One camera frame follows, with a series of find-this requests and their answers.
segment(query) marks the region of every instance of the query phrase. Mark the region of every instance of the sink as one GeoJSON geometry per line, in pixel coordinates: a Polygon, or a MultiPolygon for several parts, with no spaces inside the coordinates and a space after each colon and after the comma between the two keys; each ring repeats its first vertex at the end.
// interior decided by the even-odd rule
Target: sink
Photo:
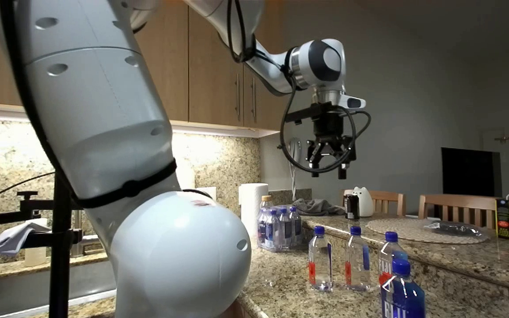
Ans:
{"type": "MultiPolygon", "coordinates": [[[[70,303],[116,296],[116,275],[109,259],[71,266],[70,303]]],[[[50,268],[0,277],[0,318],[48,312],[50,268]]]]}

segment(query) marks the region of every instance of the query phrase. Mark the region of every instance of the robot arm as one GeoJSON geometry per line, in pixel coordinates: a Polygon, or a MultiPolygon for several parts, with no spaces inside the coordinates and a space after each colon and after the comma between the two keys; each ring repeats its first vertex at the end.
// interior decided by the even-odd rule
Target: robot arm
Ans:
{"type": "Polygon", "coordinates": [[[259,19],[264,10],[262,0],[186,0],[199,14],[213,22],[222,40],[231,47],[236,61],[250,65],[266,86],[276,95],[294,93],[296,90],[314,90],[312,106],[292,111],[291,104],[282,125],[282,150],[299,169],[314,174],[345,169],[356,159],[356,139],[370,123],[370,114],[363,111],[367,100],[347,95],[345,91],[345,49],[337,38],[305,42],[285,53],[269,53],[255,37],[259,19]],[[358,132],[354,113],[365,113],[368,123],[358,132]],[[308,141],[310,167],[298,162],[285,144],[285,123],[314,120],[315,139],[308,141]],[[344,134],[344,121],[351,120],[352,134],[344,134]],[[337,160],[321,167],[321,160],[333,155],[337,160]]]}
{"type": "MultiPolygon", "coordinates": [[[[338,160],[349,157],[340,118],[365,100],[345,93],[338,40],[271,54],[253,35],[262,1],[188,3],[275,93],[315,90],[308,109],[284,120],[317,123],[314,164],[326,146],[338,160]]],[[[179,190],[170,120],[133,38],[153,7],[151,0],[0,0],[0,35],[45,151],[107,245],[116,316],[218,316],[248,277],[250,233],[234,212],[179,190]]]]}

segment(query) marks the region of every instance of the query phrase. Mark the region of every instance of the plastic bottle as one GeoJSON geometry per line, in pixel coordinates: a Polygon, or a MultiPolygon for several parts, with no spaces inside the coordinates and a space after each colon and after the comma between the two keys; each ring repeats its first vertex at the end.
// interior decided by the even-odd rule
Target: plastic bottle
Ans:
{"type": "Polygon", "coordinates": [[[276,250],[278,208],[271,208],[266,217],[266,243],[264,249],[276,250]]]}
{"type": "Polygon", "coordinates": [[[259,210],[259,242],[257,245],[262,249],[268,240],[268,224],[266,219],[271,215],[273,201],[271,196],[261,197],[261,210],[259,210]]]}
{"type": "Polygon", "coordinates": [[[291,204],[292,245],[303,243],[303,217],[294,204],[291,204]]]}
{"type": "Polygon", "coordinates": [[[372,287],[370,247],[361,236],[361,226],[351,226],[351,238],[345,254],[347,287],[367,291],[372,287]]]}
{"type": "Polygon", "coordinates": [[[308,275],[310,284],[319,291],[331,291],[333,287],[333,263],[331,243],[326,238],[326,227],[315,226],[315,236],[310,242],[308,275]]]}
{"type": "Polygon", "coordinates": [[[409,257],[404,247],[398,243],[397,231],[386,231],[384,238],[386,242],[379,252],[379,286],[386,284],[393,277],[395,256],[409,257]]]}
{"type": "Polygon", "coordinates": [[[280,208],[278,231],[276,231],[276,250],[289,250],[292,247],[292,220],[289,208],[280,208]]]}
{"type": "Polygon", "coordinates": [[[425,289],[413,280],[411,259],[393,257],[393,277],[381,287],[382,318],[425,318],[425,289]]]}

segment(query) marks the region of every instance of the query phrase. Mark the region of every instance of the box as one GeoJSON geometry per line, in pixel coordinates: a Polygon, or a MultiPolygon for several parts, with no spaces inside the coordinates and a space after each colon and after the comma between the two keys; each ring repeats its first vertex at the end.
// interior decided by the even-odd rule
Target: box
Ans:
{"type": "Polygon", "coordinates": [[[509,199],[497,199],[496,231],[499,238],[509,240],[509,199]]]}

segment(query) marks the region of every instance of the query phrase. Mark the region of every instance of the chair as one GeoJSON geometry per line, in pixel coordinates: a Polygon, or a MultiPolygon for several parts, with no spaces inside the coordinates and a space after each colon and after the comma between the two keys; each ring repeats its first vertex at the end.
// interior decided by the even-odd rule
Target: chair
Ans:
{"type": "Polygon", "coordinates": [[[397,213],[404,217],[407,213],[407,201],[404,192],[397,190],[370,190],[375,201],[375,213],[397,213]]]}
{"type": "Polygon", "coordinates": [[[420,217],[441,208],[443,220],[496,227],[497,197],[464,194],[421,194],[420,217]]]}

